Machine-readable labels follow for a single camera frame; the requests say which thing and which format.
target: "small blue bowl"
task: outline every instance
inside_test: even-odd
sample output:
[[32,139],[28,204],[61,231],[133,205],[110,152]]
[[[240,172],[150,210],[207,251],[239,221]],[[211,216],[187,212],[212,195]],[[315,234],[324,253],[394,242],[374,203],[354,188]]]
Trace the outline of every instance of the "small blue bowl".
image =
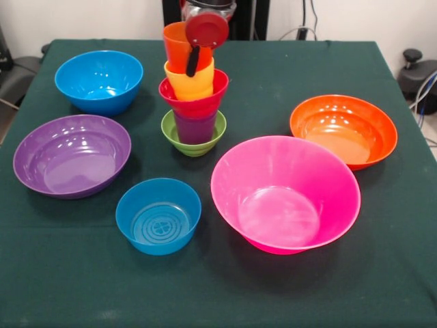
[[122,234],[139,251],[167,255],[193,237],[201,202],[186,183],[156,178],[130,188],[118,202],[115,220]]
[[127,110],[138,93],[143,66],[120,51],[92,51],[59,67],[55,84],[85,113],[114,116]]

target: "green bowl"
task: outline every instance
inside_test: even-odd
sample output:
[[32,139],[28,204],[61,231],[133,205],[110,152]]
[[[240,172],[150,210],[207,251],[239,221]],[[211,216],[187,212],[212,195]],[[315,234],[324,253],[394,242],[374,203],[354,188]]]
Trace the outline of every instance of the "green bowl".
[[222,112],[217,111],[216,124],[212,134],[212,140],[198,145],[187,145],[180,143],[178,137],[178,130],[176,130],[175,117],[173,110],[169,111],[161,121],[161,130],[164,136],[175,146],[182,154],[190,157],[198,157],[209,152],[219,142],[226,130],[226,118]]

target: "dark green tablecloth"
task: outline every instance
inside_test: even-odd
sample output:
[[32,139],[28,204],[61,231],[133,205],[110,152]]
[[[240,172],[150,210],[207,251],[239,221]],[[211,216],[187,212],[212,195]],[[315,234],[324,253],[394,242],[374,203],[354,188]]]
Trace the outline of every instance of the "dark green tablecloth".
[[[44,197],[12,171],[20,140],[78,113],[57,91],[56,69],[96,49],[126,51],[145,68],[138,97],[115,119],[132,137],[130,160],[103,192]],[[437,165],[372,42],[228,42],[216,67],[231,79],[221,142],[191,159],[160,131],[165,52],[158,41],[55,41],[0,150],[0,327],[437,327]],[[386,111],[399,143],[383,163],[356,172],[356,224],[331,245],[272,256],[223,221],[210,196],[216,161],[237,143],[289,135],[300,101],[358,96]],[[165,257],[140,254],[115,226],[123,193],[142,180],[186,181],[201,196],[194,239]]]

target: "plastic bowl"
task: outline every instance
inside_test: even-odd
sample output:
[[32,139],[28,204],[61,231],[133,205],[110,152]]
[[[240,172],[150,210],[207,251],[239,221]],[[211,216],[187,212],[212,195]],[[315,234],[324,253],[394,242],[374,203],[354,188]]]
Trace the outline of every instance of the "plastic bowl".
[[149,255],[180,250],[193,237],[201,202],[186,183],[170,178],[143,181],[118,202],[117,226],[129,242]]
[[212,134],[212,140],[197,145],[188,145],[179,141],[173,111],[169,111],[167,114],[165,114],[163,120],[161,121],[161,130],[167,140],[170,141],[170,143],[182,154],[190,157],[198,157],[209,152],[219,142],[226,131],[226,118],[220,111],[218,111],[214,132]]
[[279,255],[340,238],[361,205],[356,178],[340,158],[316,143],[278,135],[225,153],[212,172],[211,192],[233,229]]
[[55,84],[85,113],[113,116],[127,110],[139,91],[143,66],[119,51],[92,51],[59,67]]
[[164,79],[158,89],[161,97],[180,116],[186,118],[205,118],[219,110],[221,100],[229,85],[229,77],[222,70],[215,69],[212,85],[214,88],[212,96],[193,101],[178,100],[168,79]]
[[290,118],[295,137],[328,148],[353,169],[364,169],[396,148],[396,126],[377,106],[350,96],[325,95],[300,103]]
[[105,188],[126,164],[128,131],[96,115],[66,116],[32,131],[14,155],[16,177],[47,196],[82,198]]

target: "pink bowl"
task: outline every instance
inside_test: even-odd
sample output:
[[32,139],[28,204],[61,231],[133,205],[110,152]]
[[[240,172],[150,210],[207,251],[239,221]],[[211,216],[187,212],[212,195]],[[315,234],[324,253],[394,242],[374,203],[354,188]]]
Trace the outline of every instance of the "pink bowl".
[[178,100],[168,78],[160,83],[158,89],[161,97],[180,116],[185,118],[206,118],[219,110],[221,100],[229,85],[229,77],[222,70],[215,69],[212,84],[214,87],[212,96],[193,101]]
[[247,140],[224,154],[212,172],[211,192],[231,227],[279,255],[340,238],[361,205],[356,178],[339,157],[280,135]]

